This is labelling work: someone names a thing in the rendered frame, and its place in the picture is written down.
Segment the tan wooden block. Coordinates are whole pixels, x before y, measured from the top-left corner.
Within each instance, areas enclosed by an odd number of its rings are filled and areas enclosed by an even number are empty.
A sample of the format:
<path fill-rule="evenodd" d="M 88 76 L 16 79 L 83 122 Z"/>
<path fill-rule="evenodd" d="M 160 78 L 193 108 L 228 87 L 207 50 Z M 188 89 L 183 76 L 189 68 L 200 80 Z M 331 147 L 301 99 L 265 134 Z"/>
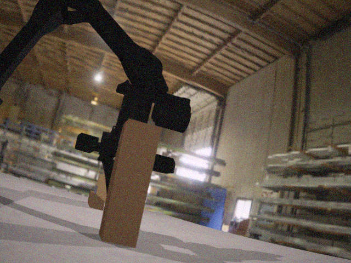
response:
<path fill-rule="evenodd" d="M 162 128 L 127 119 L 117 147 L 104 202 L 89 192 L 90 208 L 103 210 L 101 241 L 136 248 Z"/>

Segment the long wooden rail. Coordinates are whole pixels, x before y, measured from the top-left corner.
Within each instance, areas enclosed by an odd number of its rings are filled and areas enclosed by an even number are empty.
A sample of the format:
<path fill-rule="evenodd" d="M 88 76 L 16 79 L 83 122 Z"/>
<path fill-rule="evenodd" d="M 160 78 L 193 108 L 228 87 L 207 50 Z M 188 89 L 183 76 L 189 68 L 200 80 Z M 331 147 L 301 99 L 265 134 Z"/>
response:
<path fill-rule="evenodd" d="M 97 192 L 98 195 L 104 202 L 106 201 L 106 181 L 105 181 L 105 174 L 99 174 L 98 182 L 97 182 Z"/>

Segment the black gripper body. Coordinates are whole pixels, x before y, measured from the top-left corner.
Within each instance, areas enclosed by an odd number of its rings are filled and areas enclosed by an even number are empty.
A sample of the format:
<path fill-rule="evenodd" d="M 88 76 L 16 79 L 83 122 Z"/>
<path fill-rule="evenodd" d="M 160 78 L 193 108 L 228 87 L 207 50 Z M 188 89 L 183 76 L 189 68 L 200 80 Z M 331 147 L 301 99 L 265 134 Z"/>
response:
<path fill-rule="evenodd" d="M 83 152 L 87 152 L 87 153 L 97 151 L 99 152 L 100 156 L 111 158 L 111 159 L 115 158 L 116 152 L 117 152 L 117 150 L 115 149 L 117 149 L 118 147 L 123 124 L 129 118 L 143 123 L 147 123 L 145 119 L 135 115 L 119 114 L 111 145 L 98 142 L 99 140 L 98 137 L 91 136 L 85 133 L 80 133 L 77 136 L 75 149 Z M 156 154 L 154 165 L 153 165 L 153 171 L 164 173 L 164 174 L 170 174 L 170 173 L 174 173 L 175 166 L 176 164 L 173 158 Z"/>

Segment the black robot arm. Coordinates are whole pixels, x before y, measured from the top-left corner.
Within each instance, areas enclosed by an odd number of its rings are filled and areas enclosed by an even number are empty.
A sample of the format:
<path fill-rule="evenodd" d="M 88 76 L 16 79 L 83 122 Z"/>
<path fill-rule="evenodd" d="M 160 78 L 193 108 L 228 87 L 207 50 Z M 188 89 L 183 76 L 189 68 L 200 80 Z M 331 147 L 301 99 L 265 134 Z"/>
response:
<path fill-rule="evenodd" d="M 76 9 L 68 11 L 68 7 Z M 29 21 L 0 54 L 0 92 L 8 78 L 42 36 L 61 24 L 89 23 L 119 58 L 129 80 L 119 84 L 123 94 L 119 114 L 130 114 L 156 126 L 184 133 L 191 118 L 190 99 L 167 94 L 161 61 L 138 46 L 103 8 L 99 0 L 39 0 Z M 131 82 L 131 84 L 129 83 Z"/>

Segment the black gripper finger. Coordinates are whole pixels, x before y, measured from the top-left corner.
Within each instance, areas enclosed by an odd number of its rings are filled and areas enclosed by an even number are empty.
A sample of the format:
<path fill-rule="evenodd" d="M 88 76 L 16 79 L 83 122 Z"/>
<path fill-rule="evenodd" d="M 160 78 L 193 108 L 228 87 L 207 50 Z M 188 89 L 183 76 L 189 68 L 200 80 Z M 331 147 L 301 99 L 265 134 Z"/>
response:
<path fill-rule="evenodd" d="M 112 172 L 112 169 L 114 166 L 114 159 L 99 156 L 97 160 L 101 161 L 103 164 L 103 168 L 104 168 L 104 172 L 105 172 L 105 179 L 106 179 L 105 180 L 106 181 L 106 193 L 107 193 L 108 188 L 109 188 L 109 182 L 111 179 L 111 172 Z"/>

